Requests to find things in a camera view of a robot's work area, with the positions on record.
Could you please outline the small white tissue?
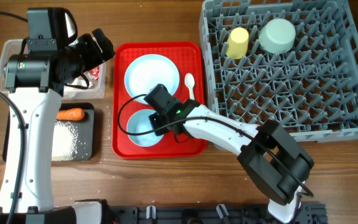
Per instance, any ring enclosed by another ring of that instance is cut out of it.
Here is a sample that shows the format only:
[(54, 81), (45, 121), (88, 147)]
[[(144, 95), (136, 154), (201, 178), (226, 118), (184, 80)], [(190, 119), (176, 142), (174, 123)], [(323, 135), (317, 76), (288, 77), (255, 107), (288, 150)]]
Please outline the small white tissue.
[(84, 75), (83, 77), (78, 77), (71, 83), (65, 85), (65, 90), (75, 91), (75, 90), (89, 90), (96, 88), (98, 86), (98, 81), (94, 80), (92, 76)]

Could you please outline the light blue bowl with scrap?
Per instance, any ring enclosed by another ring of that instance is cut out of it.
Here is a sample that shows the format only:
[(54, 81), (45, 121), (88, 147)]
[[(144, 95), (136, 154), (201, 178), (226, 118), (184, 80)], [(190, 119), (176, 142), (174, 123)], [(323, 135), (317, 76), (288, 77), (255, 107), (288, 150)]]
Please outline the light blue bowl with scrap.
[(262, 48), (271, 54), (284, 54), (294, 44), (295, 26), (286, 19), (273, 19), (260, 31), (259, 42)]

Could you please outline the orange carrot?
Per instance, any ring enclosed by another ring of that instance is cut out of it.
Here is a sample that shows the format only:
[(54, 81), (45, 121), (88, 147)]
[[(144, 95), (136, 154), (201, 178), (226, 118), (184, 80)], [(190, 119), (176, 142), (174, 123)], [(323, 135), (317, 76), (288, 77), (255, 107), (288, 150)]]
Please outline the orange carrot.
[(81, 121), (84, 117), (85, 117), (85, 111), (81, 108), (61, 110), (57, 114), (57, 120), (63, 120), (63, 121)]

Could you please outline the white plastic spoon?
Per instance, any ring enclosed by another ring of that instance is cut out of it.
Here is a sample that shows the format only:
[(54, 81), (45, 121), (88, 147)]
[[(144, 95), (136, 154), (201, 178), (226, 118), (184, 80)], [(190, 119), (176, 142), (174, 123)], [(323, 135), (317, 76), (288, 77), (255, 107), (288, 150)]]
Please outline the white plastic spoon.
[(194, 95), (194, 91), (193, 88), (195, 86), (195, 79), (193, 77), (193, 75), (191, 73), (187, 73), (185, 75), (185, 85), (188, 88), (189, 91), (189, 98), (194, 100), (195, 99), (195, 95)]

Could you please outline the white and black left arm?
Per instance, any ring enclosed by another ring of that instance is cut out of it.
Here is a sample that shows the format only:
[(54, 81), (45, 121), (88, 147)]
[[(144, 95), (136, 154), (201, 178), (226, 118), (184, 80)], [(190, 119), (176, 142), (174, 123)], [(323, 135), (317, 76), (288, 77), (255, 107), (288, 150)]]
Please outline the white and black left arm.
[(29, 36), (5, 68), (10, 107), (6, 168), (0, 190), (0, 223), (114, 223), (106, 200), (78, 200), (55, 207), (51, 183), (53, 132), (64, 88), (114, 57), (101, 29), (68, 34), (71, 12), (30, 8)]

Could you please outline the white rice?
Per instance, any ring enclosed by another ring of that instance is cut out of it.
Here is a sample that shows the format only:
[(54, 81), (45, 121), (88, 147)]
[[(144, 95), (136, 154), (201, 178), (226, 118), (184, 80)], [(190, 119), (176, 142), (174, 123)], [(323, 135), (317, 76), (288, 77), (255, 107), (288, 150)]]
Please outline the white rice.
[(70, 121), (56, 121), (53, 132), (52, 161), (71, 161), (83, 159), (83, 152), (88, 155), (89, 146), (77, 126)]

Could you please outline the light blue plate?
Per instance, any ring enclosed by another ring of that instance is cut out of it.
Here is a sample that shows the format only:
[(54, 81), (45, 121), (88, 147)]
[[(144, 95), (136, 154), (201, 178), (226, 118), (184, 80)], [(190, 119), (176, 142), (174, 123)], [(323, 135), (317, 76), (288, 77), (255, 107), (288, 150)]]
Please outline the light blue plate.
[(180, 74), (169, 58), (147, 54), (131, 62), (124, 75), (124, 84), (131, 98), (147, 94), (157, 84), (164, 85), (169, 94), (174, 95), (180, 84)]

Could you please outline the red snack wrapper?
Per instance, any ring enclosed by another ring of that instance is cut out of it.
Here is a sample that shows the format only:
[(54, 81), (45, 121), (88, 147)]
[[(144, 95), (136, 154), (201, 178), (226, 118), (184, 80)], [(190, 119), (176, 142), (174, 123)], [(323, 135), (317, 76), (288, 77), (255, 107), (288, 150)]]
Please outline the red snack wrapper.
[(100, 74), (100, 66), (97, 66), (91, 70), (88, 70), (88, 75), (93, 80), (97, 80), (99, 78), (99, 74)]

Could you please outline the light blue rice bowl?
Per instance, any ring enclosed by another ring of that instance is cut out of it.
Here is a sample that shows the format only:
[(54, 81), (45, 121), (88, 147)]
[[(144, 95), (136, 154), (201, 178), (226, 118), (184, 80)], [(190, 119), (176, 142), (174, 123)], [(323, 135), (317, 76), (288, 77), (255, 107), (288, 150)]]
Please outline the light blue rice bowl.
[[(149, 116), (154, 114), (154, 110), (144, 109), (134, 113), (127, 122), (127, 132), (143, 133), (153, 129)], [(161, 141), (163, 135), (157, 136), (155, 133), (149, 133), (140, 136), (129, 135), (129, 139), (136, 145), (142, 147), (150, 147)]]

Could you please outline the yellow plastic cup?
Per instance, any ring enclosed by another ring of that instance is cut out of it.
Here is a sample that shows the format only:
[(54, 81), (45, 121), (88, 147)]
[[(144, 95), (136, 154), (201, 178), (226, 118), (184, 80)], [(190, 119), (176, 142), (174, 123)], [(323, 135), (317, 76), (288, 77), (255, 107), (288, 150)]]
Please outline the yellow plastic cup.
[(226, 55), (231, 59), (240, 59), (246, 55), (249, 43), (249, 33), (245, 28), (233, 29), (227, 40)]

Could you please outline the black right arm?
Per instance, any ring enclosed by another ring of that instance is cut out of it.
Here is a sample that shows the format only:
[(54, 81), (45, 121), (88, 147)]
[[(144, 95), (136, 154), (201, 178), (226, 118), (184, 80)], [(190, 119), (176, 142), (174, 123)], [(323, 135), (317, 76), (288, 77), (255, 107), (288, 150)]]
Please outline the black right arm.
[(186, 134), (236, 155), (256, 187), (269, 198), (268, 212), (277, 221), (294, 222), (301, 210), (301, 197), (313, 196), (305, 182), (314, 161), (277, 121), (261, 125), (235, 121), (195, 100), (181, 102), (162, 84), (151, 89), (144, 100), (155, 110), (150, 122), (156, 134)]

